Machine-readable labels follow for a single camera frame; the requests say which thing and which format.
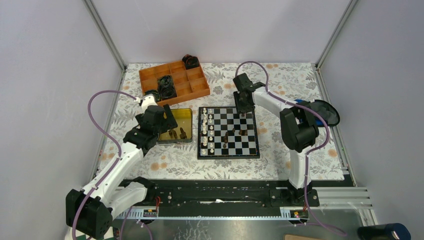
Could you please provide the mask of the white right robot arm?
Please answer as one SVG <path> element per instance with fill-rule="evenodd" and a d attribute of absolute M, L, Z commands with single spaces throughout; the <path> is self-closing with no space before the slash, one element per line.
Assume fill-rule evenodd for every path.
<path fill-rule="evenodd" d="M 293 206 L 301 205 L 307 199 L 306 192 L 311 190 L 306 153 L 315 145 L 319 136 L 315 116 L 306 110 L 311 107 L 311 103 L 278 99 L 266 91 L 264 83 L 253 83 L 245 73 L 233 78 L 233 83 L 236 87 L 234 101 L 239 114 L 251 112 L 260 106 L 278 117 L 282 141 L 290 150 L 290 186 L 286 198 Z"/>

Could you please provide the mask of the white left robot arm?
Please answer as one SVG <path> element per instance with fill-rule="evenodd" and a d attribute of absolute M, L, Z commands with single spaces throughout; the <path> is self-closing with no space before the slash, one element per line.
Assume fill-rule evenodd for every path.
<path fill-rule="evenodd" d="M 145 107 L 136 120 L 137 126 L 123 138 L 118 158 L 82 189 L 72 189 L 66 195 L 65 220 L 70 227 L 69 239 L 76 240 L 77 233 L 84 234 L 88 240 L 101 239 L 123 211 L 135 203 L 148 206 L 154 202 L 152 185 L 141 177 L 122 190 L 116 191 L 116 188 L 131 168 L 157 144 L 160 135 L 178 125 L 167 104 Z"/>

